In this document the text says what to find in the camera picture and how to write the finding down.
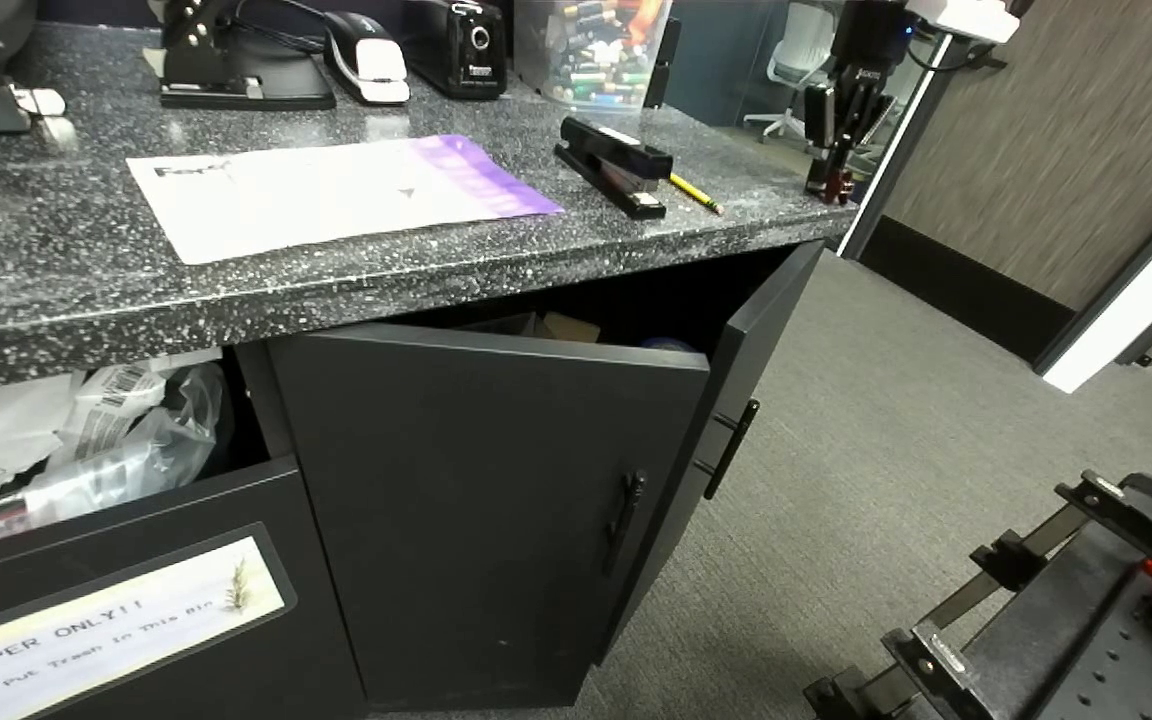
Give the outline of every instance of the open cabinet door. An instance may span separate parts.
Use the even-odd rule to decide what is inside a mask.
[[[821,260],[826,245],[805,245],[795,249],[754,296],[750,303],[736,309],[736,317],[723,325],[719,344],[713,352],[713,372],[710,372],[710,389],[700,402],[700,412],[687,427],[687,443],[675,470],[675,494],[672,500],[659,505],[658,527],[643,544],[642,558],[642,574],[637,586],[624,601],[624,611],[618,619],[614,639],[620,636],[620,629],[629,625],[629,615],[642,607],[642,601],[648,596],[651,582],[659,577],[659,567],[669,563],[672,548],[683,539],[683,527],[700,505],[700,497],[716,497],[729,464],[740,454],[745,433],[756,422],[756,383],[782,344],[782,332],[791,317],[791,309],[800,303],[818,260]]]
[[[571,705],[710,360],[365,325],[271,364],[367,705]]]

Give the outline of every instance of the speckled gray countertop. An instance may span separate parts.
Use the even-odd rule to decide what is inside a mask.
[[[629,220],[553,158],[563,110],[529,90],[496,105],[448,105],[413,90],[404,113],[352,99],[336,113],[168,113],[142,56],[148,43],[152,34],[43,23],[18,72],[26,90],[66,93],[67,128],[0,135],[0,383],[827,240],[849,223],[849,211],[800,198],[800,180],[759,152],[669,110],[648,113],[642,135],[675,152],[675,167],[723,217],[665,190],[669,220]],[[124,165],[437,131],[471,135],[563,204],[563,217],[185,269]]]

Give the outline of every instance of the cabinet handle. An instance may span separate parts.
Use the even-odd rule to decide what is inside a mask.
[[[736,460],[736,454],[745,443],[745,433],[754,427],[756,415],[759,415],[759,402],[750,402],[736,424],[733,422],[716,422],[716,424],[733,427],[733,440],[729,440],[729,448],[723,448],[716,470],[697,464],[700,472],[710,472],[706,500],[713,500],[719,494],[719,485],[723,485],[723,478],[729,478],[729,470],[733,470],[733,460]]]
[[[606,558],[606,574],[607,577],[614,577],[618,558],[620,558],[620,548],[629,539],[634,516],[643,505],[643,494],[648,494],[648,478],[643,472],[624,472],[620,478],[620,505],[618,505],[618,516],[607,519],[607,558]]]

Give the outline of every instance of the black cabinet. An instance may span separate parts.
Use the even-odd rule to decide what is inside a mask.
[[[571,705],[706,357],[367,325],[278,369],[367,705]]]
[[[129,567],[148,567],[236,534],[266,539],[271,563],[284,574],[288,611],[59,705],[55,715],[352,720],[365,711],[331,582],[293,460],[267,460],[168,497],[0,539],[0,625],[105,588]]]
[[[373,710],[571,705],[740,443],[821,245],[271,344]],[[563,311],[606,344],[465,332]]]

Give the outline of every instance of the drawer label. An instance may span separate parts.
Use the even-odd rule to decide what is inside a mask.
[[[257,537],[0,625],[0,715],[31,715],[284,611]]]

